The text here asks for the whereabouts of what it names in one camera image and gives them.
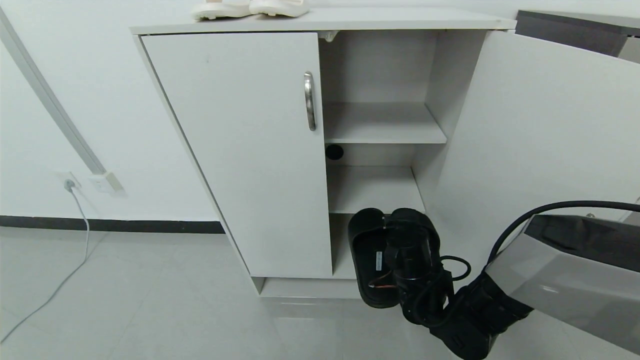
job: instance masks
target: black baseboard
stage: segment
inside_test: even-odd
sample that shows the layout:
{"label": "black baseboard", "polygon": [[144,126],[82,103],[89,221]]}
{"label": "black baseboard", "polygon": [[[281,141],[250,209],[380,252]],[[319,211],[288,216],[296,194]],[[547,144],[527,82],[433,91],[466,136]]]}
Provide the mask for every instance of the black baseboard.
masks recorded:
{"label": "black baseboard", "polygon": [[[0,216],[0,226],[30,229],[85,230],[83,219]],[[219,221],[155,221],[89,219],[92,231],[125,233],[224,234]]]}

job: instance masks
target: wall outlet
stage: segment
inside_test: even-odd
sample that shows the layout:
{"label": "wall outlet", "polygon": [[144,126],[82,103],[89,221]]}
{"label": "wall outlet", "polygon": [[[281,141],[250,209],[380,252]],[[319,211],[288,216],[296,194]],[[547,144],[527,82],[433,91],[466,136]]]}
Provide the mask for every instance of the wall outlet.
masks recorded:
{"label": "wall outlet", "polygon": [[105,172],[101,175],[91,175],[89,181],[96,190],[101,193],[116,193],[122,190],[122,185],[112,172]]}
{"label": "wall outlet", "polygon": [[56,177],[58,178],[62,186],[64,186],[65,181],[69,179],[73,181],[74,184],[76,184],[76,188],[80,189],[82,187],[78,179],[76,179],[76,177],[71,173],[71,171],[56,171],[54,172],[54,174],[56,175]]}

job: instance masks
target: metal door handle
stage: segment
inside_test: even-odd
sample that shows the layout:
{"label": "metal door handle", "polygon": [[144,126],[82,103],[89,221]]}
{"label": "metal door handle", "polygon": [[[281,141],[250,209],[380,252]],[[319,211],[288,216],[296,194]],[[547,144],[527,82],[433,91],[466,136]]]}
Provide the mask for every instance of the metal door handle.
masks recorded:
{"label": "metal door handle", "polygon": [[309,130],[316,130],[316,113],[314,112],[314,77],[311,72],[305,73],[305,105],[307,106],[307,120]]}

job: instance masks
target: white wall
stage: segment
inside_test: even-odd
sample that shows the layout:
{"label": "white wall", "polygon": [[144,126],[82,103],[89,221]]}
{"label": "white wall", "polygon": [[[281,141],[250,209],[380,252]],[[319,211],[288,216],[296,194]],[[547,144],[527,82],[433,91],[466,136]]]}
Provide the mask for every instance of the white wall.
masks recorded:
{"label": "white wall", "polygon": [[[90,217],[217,220],[128,30],[191,22],[189,11],[201,1],[2,1],[60,103],[127,196],[93,190],[86,181],[89,171],[3,53],[0,215],[78,217],[72,199],[52,175],[53,170],[71,170],[83,185]],[[320,6],[401,3],[455,6],[505,17],[514,17],[519,8],[640,17],[637,1],[314,1]]]}

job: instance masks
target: white slipper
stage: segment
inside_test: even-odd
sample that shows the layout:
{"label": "white slipper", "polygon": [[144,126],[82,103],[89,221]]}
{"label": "white slipper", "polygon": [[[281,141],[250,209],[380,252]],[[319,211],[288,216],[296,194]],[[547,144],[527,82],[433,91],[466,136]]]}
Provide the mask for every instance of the white slipper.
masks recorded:
{"label": "white slipper", "polygon": [[213,20],[217,17],[244,17],[251,15],[249,0],[207,0],[193,7],[195,20]]}
{"label": "white slipper", "polygon": [[269,16],[299,17],[309,11],[309,5],[305,0],[251,0],[249,10]]}

